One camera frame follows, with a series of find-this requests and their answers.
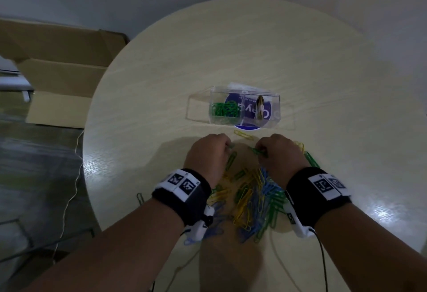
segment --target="gray floor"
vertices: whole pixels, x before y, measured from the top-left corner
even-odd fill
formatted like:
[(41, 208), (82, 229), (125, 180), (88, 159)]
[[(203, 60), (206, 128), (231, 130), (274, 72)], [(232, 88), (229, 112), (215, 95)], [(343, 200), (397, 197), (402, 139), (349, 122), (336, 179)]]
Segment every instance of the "gray floor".
[[(28, 107), (20, 93), (0, 92), (0, 221), (19, 218), (38, 246), (61, 234), (62, 214), (81, 164), (74, 148), (82, 130), (27, 124)], [(65, 234), (89, 227), (98, 233), (83, 178), (78, 189), (67, 211)], [(15, 239), (13, 230), (0, 230), (2, 246)], [(90, 239), (84, 234), (58, 249), (71, 252)]]

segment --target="light wood table surface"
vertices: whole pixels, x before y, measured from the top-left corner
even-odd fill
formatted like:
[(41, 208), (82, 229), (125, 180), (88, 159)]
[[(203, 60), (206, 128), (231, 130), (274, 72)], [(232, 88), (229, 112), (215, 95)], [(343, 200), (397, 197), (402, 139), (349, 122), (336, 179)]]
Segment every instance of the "light wood table surface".
[[(237, 82), (280, 94), (282, 120), (254, 136), (303, 142), (358, 207), (420, 251), (427, 119), (408, 81), (350, 26), (283, 0), (215, 0), (175, 12), (124, 48), (93, 97), (83, 159), (95, 216), (104, 230), (138, 207), (136, 194), (148, 199), (197, 138), (241, 140), (233, 127), (207, 124), (203, 102), (211, 86)], [(173, 280), (169, 291), (324, 291), (316, 238), (299, 239), (280, 221), (258, 245), (238, 244), (231, 224), (201, 244), (181, 237), (156, 290)], [(330, 291), (346, 291), (326, 263)]]

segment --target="cardboard box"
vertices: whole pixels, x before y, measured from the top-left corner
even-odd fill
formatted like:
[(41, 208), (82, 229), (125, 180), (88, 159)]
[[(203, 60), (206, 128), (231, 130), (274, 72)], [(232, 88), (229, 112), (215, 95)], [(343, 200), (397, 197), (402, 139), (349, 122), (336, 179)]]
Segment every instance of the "cardboard box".
[(121, 33), (0, 19), (0, 56), (35, 90), (29, 123), (84, 128), (91, 97), (127, 42)]

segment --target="clear plastic box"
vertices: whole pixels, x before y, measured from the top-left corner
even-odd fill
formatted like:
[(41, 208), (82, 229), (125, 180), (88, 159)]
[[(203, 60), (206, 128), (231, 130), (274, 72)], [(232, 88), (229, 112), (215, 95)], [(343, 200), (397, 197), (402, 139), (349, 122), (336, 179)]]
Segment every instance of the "clear plastic box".
[(209, 123), (211, 124), (272, 128), (279, 121), (279, 94), (221, 86), (211, 89), (209, 104)]

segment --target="wristband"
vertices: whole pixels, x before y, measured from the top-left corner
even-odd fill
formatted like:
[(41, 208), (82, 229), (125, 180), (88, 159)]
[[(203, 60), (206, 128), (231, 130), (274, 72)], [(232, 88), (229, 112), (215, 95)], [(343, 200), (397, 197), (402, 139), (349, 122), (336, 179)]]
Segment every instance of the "wristband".
[(177, 169), (154, 187), (152, 197), (174, 210), (184, 225), (194, 225), (204, 214), (212, 189), (195, 170)]
[(335, 176), (317, 167), (297, 172), (289, 181), (285, 195), (301, 224), (312, 228), (323, 214), (351, 203), (348, 189)]

